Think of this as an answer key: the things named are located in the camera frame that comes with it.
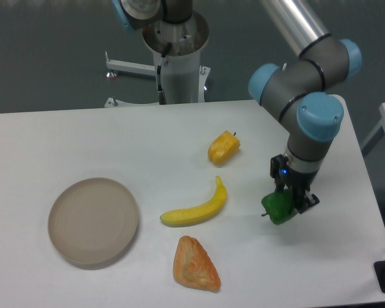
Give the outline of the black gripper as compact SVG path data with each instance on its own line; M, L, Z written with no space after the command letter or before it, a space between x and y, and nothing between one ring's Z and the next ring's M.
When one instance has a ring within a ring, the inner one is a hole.
M303 214L320 202L315 194L309 192L317 173L318 170L296 170L290 166L289 158L281 154L270 160L270 177L274 179L275 192L282 192L286 187L291 189L294 207L299 214Z

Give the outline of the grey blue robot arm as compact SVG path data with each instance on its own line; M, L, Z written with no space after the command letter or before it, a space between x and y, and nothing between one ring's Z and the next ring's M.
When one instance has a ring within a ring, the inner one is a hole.
M114 1L120 25L142 30L154 57L161 105L196 103L200 52L209 37L206 20L191 1ZM318 204L311 184L344 115L328 88L357 74L362 54L351 40L336 40L305 1L263 1L276 27L298 57L290 67L265 64L251 76L248 91L289 133L283 154L271 159L275 189L289 189L293 210Z

